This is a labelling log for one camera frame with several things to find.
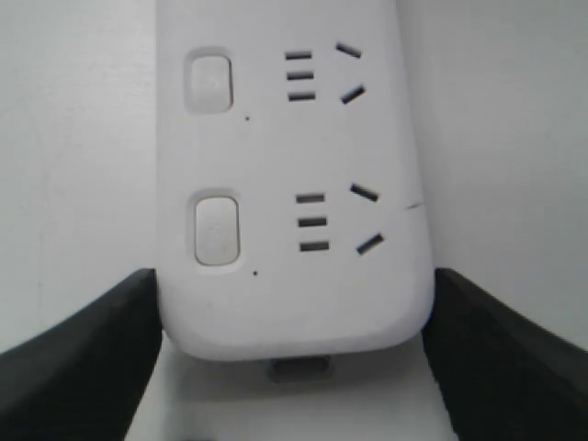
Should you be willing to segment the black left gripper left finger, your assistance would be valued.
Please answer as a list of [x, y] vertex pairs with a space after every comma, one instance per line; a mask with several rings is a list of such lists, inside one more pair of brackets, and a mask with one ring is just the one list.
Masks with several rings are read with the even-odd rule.
[[123, 440], [162, 346], [154, 270], [137, 270], [1, 355], [4, 440]]

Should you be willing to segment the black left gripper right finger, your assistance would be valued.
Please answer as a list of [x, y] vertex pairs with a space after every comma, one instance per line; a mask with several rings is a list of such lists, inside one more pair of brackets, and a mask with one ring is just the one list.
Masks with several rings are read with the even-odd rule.
[[449, 268], [424, 353], [460, 440], [584, 440], [587, 353]]

